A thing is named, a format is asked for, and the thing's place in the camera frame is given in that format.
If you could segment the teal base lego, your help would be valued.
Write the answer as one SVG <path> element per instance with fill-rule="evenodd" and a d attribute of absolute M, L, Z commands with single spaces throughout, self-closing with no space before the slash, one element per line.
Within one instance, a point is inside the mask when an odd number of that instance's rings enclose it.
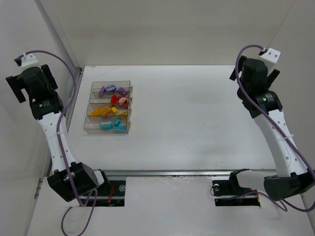
<path fill-rule="evenodd" d="M 113 128 L 113 130 L 117 133 L 126 133 L 128 132 L 127 127 L 126 126 L 115 126 Z"/>

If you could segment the teal lego brick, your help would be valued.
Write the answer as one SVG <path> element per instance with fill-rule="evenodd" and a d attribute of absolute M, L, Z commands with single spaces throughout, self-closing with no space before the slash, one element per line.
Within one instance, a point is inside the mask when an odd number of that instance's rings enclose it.
<path fill-rule="evenodd" d="M 119 126 L 121 124 L 121 120 L 120 119 L 116 119 L 115 121 L 114 121 L 114 125 L 115 126 Z"/>

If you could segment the purple lego plate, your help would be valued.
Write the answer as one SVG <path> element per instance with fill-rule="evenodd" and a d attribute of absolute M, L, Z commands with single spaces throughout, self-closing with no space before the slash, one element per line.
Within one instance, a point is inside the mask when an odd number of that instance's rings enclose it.
<path fill-rule="evenodd" d="M 102 86 L 101 89 L 100 89 L 99 92 L 98 92 L 98 96 L 99 96 L 100 98 L 102 98 L 102 97 L 105 95 L 105 93 L 106 93 L 105 87 Z"/>

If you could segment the red arch lego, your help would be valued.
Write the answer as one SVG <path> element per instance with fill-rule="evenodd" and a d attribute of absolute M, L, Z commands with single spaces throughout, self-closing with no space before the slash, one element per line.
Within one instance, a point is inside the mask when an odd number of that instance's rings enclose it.
<path fill-rule="evenodd" d="M 117 103 L 118 97 L 116 95 L 113 95 L 111 98 L 111 103 Z"/>

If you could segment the yellow square lego brick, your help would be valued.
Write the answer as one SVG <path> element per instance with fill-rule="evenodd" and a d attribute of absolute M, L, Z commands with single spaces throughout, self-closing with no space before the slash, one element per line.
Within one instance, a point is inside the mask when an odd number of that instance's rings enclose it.
<path fill-rule="evenodd" d="M 118 114 L 118 110 L 117 110 L 117 108 L 116 108 L 116 107 L 112 107 L 112 108 L 111 108 L 111 110 L 113 111 L 113 113 L 114 113 L 115 115 L 117 115 L 117 114 Z"/>

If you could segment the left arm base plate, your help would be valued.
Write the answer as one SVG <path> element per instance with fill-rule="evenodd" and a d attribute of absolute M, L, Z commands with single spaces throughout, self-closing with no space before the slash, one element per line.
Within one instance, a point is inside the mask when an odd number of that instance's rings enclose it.
<path fill-rule="evenodd" d="M 110 186 L 102 184 L 97 189 L 95 207 L 124 207 L 126 179 L 111 179 Z"/>

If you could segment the teal frog lego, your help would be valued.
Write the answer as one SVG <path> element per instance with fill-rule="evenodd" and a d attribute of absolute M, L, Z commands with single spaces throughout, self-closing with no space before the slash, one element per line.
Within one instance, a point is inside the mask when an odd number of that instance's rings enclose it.
<path fill-rule="evenodd" d="M 112 121 L 110 121 L 110 120 L 105 120 L 105 121 L 102 121 L 100 123 L 100 128 L 101 129 L 112 129 L 113 126 L 114 125 L 113 125 Z"/>

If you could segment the yellow lego figure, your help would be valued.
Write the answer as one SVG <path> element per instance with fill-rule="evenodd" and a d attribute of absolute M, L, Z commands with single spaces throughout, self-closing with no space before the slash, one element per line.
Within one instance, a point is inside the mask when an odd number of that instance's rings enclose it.
<path fill-rule="evenodd" d="M 90 113 L 91 116 L 103 116 L 104 112 L 101 108 L 97 108 Z"/>

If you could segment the purple lego block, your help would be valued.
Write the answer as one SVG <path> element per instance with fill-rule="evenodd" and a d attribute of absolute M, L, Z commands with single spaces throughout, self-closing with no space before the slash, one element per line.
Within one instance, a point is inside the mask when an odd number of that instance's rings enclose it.
<path fill-rule="evenodd" d="M 122 96 L 127 96 L 128 95 L 128 90 L 126 90 L 125 88 L 123 87 L 120 87 L 117 89 L 117 92 L 122 95 Z"/>

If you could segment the yellow sloped lego brick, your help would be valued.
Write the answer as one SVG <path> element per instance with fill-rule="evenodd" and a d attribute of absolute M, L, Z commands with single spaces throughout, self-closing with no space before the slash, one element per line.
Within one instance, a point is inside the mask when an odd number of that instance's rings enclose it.
<path fill-rule="evenodd" d="M 113 111 L 111 110 L 111 107 L 106 106 L 103 109 L 104 115 L 103 116 L 109 116 L 113 114 Z"/>

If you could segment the yellow lego plate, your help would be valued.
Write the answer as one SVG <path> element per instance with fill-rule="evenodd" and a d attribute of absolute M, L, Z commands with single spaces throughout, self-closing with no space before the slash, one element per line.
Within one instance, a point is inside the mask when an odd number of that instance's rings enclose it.
<path fill-rule="evenodd" d="M 127 116 L 127 115 L 128 115 L 128 111 L 123 112 L 123 113 L 120 113 L 120 114 L 118 114 L 117 116 L 118 116 L 118 117 L 123 117 L 123 116 Z"/>

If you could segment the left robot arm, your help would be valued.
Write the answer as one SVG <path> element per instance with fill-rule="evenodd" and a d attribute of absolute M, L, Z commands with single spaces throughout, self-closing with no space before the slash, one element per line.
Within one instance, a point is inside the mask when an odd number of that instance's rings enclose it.
<path fill-rule="evenodd" d="M 45 133 L 52 158 L 49 186 L 66 202 L 100 187 L 112 189 L 104 171 L 100 172 L 103 178 L 100 183 L 95 171 L 72 155 L 66 140 L 63 103 L 49 66 L 32 66 L 19 75 L 7 77 L 6 81 L 20 103 L 29 101 L 32 115 Z"/>

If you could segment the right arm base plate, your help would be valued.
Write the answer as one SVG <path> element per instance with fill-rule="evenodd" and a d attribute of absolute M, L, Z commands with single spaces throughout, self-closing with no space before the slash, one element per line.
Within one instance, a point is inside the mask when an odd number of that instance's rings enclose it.
<path fill-rule="evenodd" d="M 260 206 L 260 199 L 250 188 L 241 187 L 236 180 L 215 179 L 212 181 L 211 191 L 215 197 L 215 206 L 217 207 L 247 207 Z"/>

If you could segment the purple flower lego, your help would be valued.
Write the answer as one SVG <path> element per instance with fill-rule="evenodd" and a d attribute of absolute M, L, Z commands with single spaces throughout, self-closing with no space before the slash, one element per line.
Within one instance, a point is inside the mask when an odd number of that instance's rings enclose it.
<path fill-rule="evenodd" d="M 106 92 L 115 92 L 117 90 L 115 85 L 109 85 L 105 88 Z"/>

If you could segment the red round lego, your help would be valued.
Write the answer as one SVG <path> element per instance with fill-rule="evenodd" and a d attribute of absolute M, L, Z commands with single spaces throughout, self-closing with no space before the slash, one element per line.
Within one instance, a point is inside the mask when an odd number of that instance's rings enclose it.
<path fill-rule="evenodd" d="M 117 107 L 127 109 L 128 108 L 128 99 L 125 96 L 117 97 Z"/>

